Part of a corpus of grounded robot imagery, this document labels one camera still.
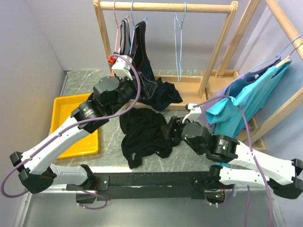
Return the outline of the black tank top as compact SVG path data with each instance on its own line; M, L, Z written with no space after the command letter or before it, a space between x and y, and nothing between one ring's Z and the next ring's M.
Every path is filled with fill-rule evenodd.
M141 166L143 157L153 154L168 158L172 148L180 143L175 135L165 139L162 131L167 125L165 117L148 108L131 109L119 117L119 123L125 135L121 149L130 169Z

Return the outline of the blue wire hanger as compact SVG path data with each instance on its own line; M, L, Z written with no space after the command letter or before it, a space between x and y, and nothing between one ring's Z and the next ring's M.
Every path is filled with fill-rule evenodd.
M178 82L182 79L182 49L183 49L183 24L187 12L187 3L184 2L184 14L179 21L177 13L174 15L174 45L175 45L175 64ZM179 43L177 41L177 27L179 28Z

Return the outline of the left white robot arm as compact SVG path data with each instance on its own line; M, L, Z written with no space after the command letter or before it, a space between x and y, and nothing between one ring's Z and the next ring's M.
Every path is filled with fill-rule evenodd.
M157 87L155 81L147 80L142 75L129 79L103 77L93 87L88 99L73 110L56 131L32 149L10 155L22 185L32 194L57 184L74 184L84 190L91 189L96 179L88 165L57 166L53 161L110 118L117 117L117 111L131 99L148 103Z

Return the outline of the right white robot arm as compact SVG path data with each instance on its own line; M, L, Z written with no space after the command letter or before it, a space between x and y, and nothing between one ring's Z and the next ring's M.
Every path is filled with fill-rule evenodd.
M224 135L212 135L205 126L188 119L171 117L168 124L161 126L165 140L184 141L197 155L204 155L216 163L240 166L232 169L212 165L207 182L212 188L221 185L268 185L273 193L286 199L297 199L303 192L303 182L298 175L303 170L299 159L284 160L263 152Z

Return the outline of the navy red-trimmed tank top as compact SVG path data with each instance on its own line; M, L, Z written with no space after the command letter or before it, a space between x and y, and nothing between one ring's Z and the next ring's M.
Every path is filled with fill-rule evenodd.
M161 78L156 79L146 53L145 46L145 31L146 22L141 21L137 24L134 36L134 50L132 51L131 57L133 59L133 65L138 72L146 79L157 82L158 87L155 90L150 100L144 100L143 104L151 106L156 111L163 111L170 104L179 104L183 100L176 90L174 84L169 82L163 82Z

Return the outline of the white grey tank top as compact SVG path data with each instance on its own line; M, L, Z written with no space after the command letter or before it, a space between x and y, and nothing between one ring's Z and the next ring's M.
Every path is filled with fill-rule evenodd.
M120 31L118 34L118 47L120 47L121 51L120 53L114 52L114 54L119 54L132 63L133 59L129 54L131 46L129 17L125 17L121 23L122 25L120 26Z

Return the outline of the blue hanger with navy top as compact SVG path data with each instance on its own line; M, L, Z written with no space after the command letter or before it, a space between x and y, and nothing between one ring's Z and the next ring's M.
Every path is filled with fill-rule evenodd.
M132 34L131 46L130 46L130 52L129 52L130 55L132 54L132 51L134 50L133 45L134 45L135 30L136 30L136 28L138 27L138 26L136 26L135 23L134 23L134 17L133 17L133 4L134 4L134 1L131 2L131 7L130 7L131 22L132 22L132 25L133 25L133 34Z

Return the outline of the blue hanger on right rack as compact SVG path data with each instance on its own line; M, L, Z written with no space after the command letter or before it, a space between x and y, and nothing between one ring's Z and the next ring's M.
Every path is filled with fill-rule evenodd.
M296 40L298 40L299 38L301 38L302 35L299 35L297 36L295 39L291 40L275 57L273 57L272 59L269 59L269 60L266 60L262 63L260 63L259 65L257 65L256 67L252 68L249 72L252 72L254 71L255 69L257 69L258 67L260 67L261 65L267 63L267 62L270 62L270 61L273 61L275 59L280 59L281 58L281 54L291 45L293 44Z

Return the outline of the wooden hanger on right rack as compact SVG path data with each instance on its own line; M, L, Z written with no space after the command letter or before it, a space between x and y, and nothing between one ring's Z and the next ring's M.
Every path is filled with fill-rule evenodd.
M279 63L277 63L275 65L275 67L278 69L279 67L281 67L282 65L284 65L285 63L288 63L288 62L291 62L290 55L288 55L285 59L283 59Z

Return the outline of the wooden clothes rack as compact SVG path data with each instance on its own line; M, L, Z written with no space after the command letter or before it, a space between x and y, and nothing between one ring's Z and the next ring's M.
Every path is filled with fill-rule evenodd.
M224 54L220 67L216 72L216 77L222 77L223 74L227 72L227 66L260 2L260 0L250 0L248 2L233 38ZM301 59L303 59L303 38L299 36L276 0L265 0L265 2L291 41L290 44L294 45L295 49L293 51L297 51ZM237 106L240 105L243 108L247 121L254 118L256 112L265 106L270 94L291 64L290 55L293 52L283 60L281 59L281 54L286 48L272 59L259 64L246 73L240 74L230 84L226 84L221 90L212 94L213 97L227 96L231 98L231 101L227 98L220 97L201 107L201 118L206 124L209 124L211 133L237 139L241 131L245 130L245 128L249 130L249 127L245 126L243 117ZM261 126L253 128L250 136L246 136L244 140L240 140L247 145L249 138L252 143L259 140L302 104L303 88L299 89L290 97L267 118Z
M189 101L205 101L207 98L206 85L210 76L214 72L214 66L222 49L223 43L228 35L234 17L237 13L239 3L232 1L229 5L216 4L181 4L181 3L148 3L148 2L113 2L113 1L93 1L98 25L105 48L107 59L113 53L111 51L110 42L107 33L106 22L104 18L104 10L116 11L146 11L146 12L188 12L188 13L217 13L226 14L222 29L218 40L214 47L210 62L205 71L201 71L200 75L196 75L192 70L188 70L188 75L183 70L160 70L155 78L162 78L165 82L173 83L180 92L183 102L179 104L171 104L166 108L170 111L184 110L186 102Z

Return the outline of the turquoise shirt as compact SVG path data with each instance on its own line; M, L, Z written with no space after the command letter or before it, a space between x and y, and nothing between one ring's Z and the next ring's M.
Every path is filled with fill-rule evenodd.
M245 86L237 96L218 96L201 107L203 121L210 125L215 135L225 135L237 138L245 128L245 123L239 106L242 108L247 121L264 107L269 95L277 86L291 62L285 63L278 69L270 67L253 83Z

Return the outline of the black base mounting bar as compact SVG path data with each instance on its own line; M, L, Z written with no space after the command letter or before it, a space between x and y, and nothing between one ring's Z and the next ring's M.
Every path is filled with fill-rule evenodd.
M192 198L203 199L205 191L224 187L218 171L201 172L96 173L97 193L108 200Z

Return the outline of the purple shirt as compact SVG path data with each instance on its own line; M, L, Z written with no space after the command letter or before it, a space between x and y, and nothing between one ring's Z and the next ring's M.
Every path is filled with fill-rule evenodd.
M255 80L257 80L260 76L262 76L270 67L276 65L281 60L275 60L272 64L269 64L268 66L255 71L255 72L246 72L240 74L236 79L234 79L229 85L221 89L220 91L216 92L213 97L218 96L237 96L241 90L253 83Z

